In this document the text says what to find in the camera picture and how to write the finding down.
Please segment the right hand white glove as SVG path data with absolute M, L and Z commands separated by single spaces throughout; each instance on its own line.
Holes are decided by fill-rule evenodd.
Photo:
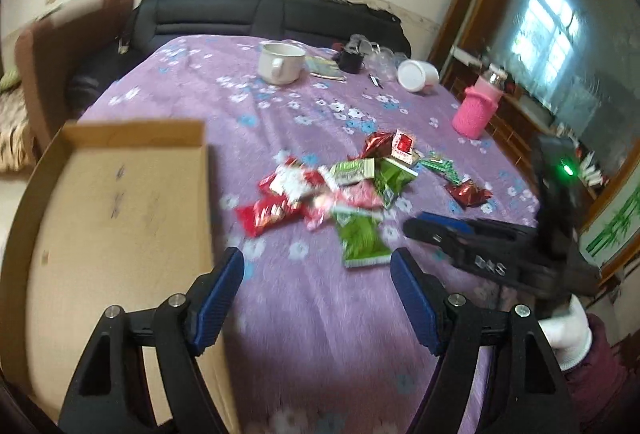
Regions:
M 564 312 L 541 319 L 538 324 L 563 372 L 574 369 L 587 357 L 592 345 L 592 331 L 576 295 L 570 298 Z

